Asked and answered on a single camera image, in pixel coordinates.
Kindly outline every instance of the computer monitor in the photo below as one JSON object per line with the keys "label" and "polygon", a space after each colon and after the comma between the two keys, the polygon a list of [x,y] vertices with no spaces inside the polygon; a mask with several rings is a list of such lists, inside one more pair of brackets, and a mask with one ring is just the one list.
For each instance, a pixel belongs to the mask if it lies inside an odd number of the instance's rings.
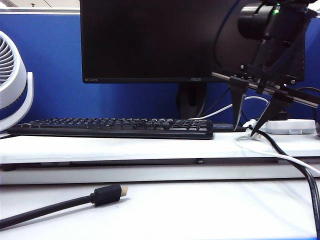
{"label": "computer monitor", "polygon": [[84,83],[180,83],[180,118],[203,110],[212,72],[236,73],[259,41],[238,16],[257,0],[81,0]]}

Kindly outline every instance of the blue fabric panel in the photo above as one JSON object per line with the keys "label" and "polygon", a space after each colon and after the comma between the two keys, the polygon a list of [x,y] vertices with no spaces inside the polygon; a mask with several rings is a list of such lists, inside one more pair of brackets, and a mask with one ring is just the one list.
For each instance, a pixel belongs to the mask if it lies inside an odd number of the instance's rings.
{"label": "blue fabric panel", "polygon": [[[307,32],[306,78],[299,86],[320,87],[319,27],[320,19],[314,19]],[[82,83],[79,15],[0,14],[0,30],[15,42],[27,70],[34,73],[34,102],[24,121],[52,116],[178,117],[176,83]],[[206,107],[226,89],[226,83],[210,83]],[[247,95],[254,94],[249,90]],[[227,94],[214,110],[230,103]],[[248,118],[257,118],[265,107],[263,101],[248,100],[244,112]],[[298,103],[289,111],[295,118],[313,116],[311,109]],[[232,108],[211,119],[231,123]]]}

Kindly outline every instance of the desk fan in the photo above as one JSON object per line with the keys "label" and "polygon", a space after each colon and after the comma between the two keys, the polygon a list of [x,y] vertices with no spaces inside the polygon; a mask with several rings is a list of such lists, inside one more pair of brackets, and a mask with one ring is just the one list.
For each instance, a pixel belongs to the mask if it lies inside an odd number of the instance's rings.
{"label": "desk fan", "polygon": [[27,89],[20,108],[0,119],[0,132],[18,123],[29,111],[34,99],[34,77],[27,72],[14,42],[0,31],[0,110],[14,103]]}

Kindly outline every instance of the white table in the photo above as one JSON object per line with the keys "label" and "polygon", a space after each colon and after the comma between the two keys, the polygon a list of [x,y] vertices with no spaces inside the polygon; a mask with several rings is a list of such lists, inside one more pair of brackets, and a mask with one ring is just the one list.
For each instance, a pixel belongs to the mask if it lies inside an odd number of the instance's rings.
{"label": "white table", "polygon": [[[176,180],[301,178],[285,160],[268,158],[235,145],[248,133],[216,133],[213,140],[125,139],[18,136],[0,140],[1,164],[41,163],[57,167],[19,167],[0,171],[2,184],[104,183]],[[290,156],[320,168],[320,138],[273,135]],[[274,152],[266,140],[243,145]],[[71,167],[69,164],[116,163]]]}
{"label": "white table", "polygon": [[[214,140],[30,136],[1,139],[1,164],[125,161],[117,166],[18,167],[13,171],[0,171],[2,184],[43,184],[1,186],[1,218],[82,197],[103,186],[102,183],[87,183],[127,182],[124,185],[129,189],[127,196],[119,202],[97,208],[86,204],[52,213],[1,231],[0,238],[314,238],[312,203],[305,180],[221,181],[302,176],[285,161],[268,162],[269,158],[237,147],[234,139],[244,134],[217,133]],[[316,135],[273,137],[289,155],[320,168],[320,141]],[[266,141],[245,141],[243,144],[273,151]],[[180,159],[200,159],[204,163],[128,165],[128,161],[136,160],[177,163]],[[166,180],[184,181],[163,182]],[[136,181],[159,182],[129,183]]]}
{"label": "white table", "polygon": [[[85,204],[0,231],[3,240],[293,239],[316,236],[305,180],[135,183],[102,207]],[[86,196],[96,184],[1,187],[1,218]]]}

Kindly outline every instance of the white power strip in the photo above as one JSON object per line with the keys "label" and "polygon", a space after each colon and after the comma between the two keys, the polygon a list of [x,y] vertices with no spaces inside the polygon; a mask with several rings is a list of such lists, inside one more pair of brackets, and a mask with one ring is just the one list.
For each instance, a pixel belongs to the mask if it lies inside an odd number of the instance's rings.
{"label": "white power strip", "polygon": [[259,129],[269,134],[315,134],[316,122],[311,119],[270,120]]}

